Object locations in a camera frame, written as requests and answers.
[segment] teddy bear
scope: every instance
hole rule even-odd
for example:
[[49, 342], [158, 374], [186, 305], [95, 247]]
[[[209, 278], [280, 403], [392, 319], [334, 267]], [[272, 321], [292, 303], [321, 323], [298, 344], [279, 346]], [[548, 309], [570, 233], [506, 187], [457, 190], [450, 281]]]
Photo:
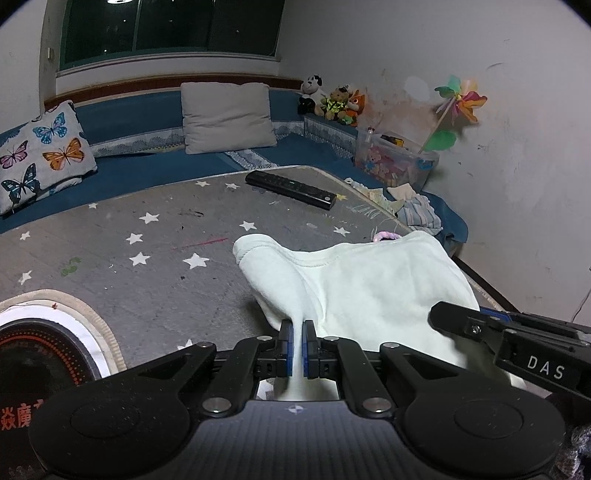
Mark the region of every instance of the teddy bear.
[[316, 105], [314, 113], [323, 116], [327, 120], [342, 119], [346, 115], [345, 109], [348, 100], [348, 90], [345, 87], [339, 87], [330, 92], [330, 96], [323, 99], [321, 105]]

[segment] wooden bed frame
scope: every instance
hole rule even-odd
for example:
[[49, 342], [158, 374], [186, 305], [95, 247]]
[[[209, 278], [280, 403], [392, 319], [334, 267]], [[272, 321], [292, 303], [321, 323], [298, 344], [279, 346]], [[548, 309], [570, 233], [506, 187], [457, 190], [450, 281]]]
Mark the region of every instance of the wooden bed frame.
[[126, 93], [136, 93], [148, 90], [178, 89], [180, 88], [181, 83], [185, 82], [222, 82], [237, 83], [238, 85], [242, 85], [243, 83], [262, 82], [272, 88], [284, 88], [289, 90], [299, 90], [301, 86], [301, 80], [298, 79], [248, 73], [165, 75], [123, 80], [116, 83], [104, 83], [102, 85], [93, 85], [80, 90], [62, 93], [61, 95], [47, 99], [44, 102], [45, 109], [49, 110], [62, 103], [64, 100], [72, 100], [74, 103], [80, 103], [113, 95], [125, 95]]

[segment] panda plush toy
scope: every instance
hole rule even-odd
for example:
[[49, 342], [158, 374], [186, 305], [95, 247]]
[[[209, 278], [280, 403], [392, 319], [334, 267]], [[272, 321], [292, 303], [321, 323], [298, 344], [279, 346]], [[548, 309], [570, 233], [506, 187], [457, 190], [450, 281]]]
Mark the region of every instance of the panda plush toy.
[[322, 90], [322, 78], [319, 75], [312, 75], [301, 84], [300, 103], [297, 107], [299, 115], [313, 113], [316, 105], [322, 104], [326, 94]]

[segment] window frame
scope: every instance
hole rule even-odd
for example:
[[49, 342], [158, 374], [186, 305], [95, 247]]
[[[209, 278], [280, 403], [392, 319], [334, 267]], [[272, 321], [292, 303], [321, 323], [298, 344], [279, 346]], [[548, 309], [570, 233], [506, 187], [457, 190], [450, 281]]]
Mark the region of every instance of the window frame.
[[70, 61], [65, 62], [65, 52], [66, 52], [66, 44], [67, 44], [67, 33], [68, 27], [70, 24], [70, 11], [72, 9], [72, 3], [76, 0], [67, 0], [66, 10], [64, 13], [64, 21], [62, 24], [61, 29], [61, 42], [60, 42], [60, 61], [59, 61], [59, 69], [58, 72], [66, 72], [68, 70], [78, 69], [81, 67], [87, 67], [92, 64], [101, 64], [101, 63], [110, 63], [112, 60], [120, 60], [120, 59], [134, 59], [136, 57], [161, 57], [165, 54], [167, 57], [174, 57], [174, 54], [178, 53], [181, 56], [186, 56], [187, 53], [194, 53], [196, 56], [231, 56], [231, 57], [241, 57], [241, 58], [256, 58], [256, 59], [267, 59], [267, 60], [278, 60], [277, 59], [277, 45], [279, 42], [279, 34], [277, 34], [277, 38], [275, 39], [275, 46], [273, 48], [272, 55], [259, 55], [254, 53], [236, 53], [230, 51], [216, 51], [216, 50], [208, 50], [207, 48], [195, 48], [195, 47], [163, 47], [163, 48], [149, 48], [144, 50], [136, 50], [137, 46], [137, 35], [139, 30], [139, 16], [141, 15], [141, 7], [143, 0], [138, 0], [138, 5], [135, 12], [135, 24], [134, 24], [134, 39], [132, 42], [132, 50], [131, 51], [122, 51], [116, 53], [108, 53], [105, 55], [100, 55], [96, 57], [90, 57], [83, 60], [78, 61]]

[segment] beige pillow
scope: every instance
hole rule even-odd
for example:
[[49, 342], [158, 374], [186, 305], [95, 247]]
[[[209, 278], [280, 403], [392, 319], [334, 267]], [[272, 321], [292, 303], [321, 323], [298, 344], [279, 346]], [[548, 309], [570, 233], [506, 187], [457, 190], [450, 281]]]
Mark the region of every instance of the beige pillow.
[[188, 154], [277, 145], [264, 83], [183, 83], [181, 104]]

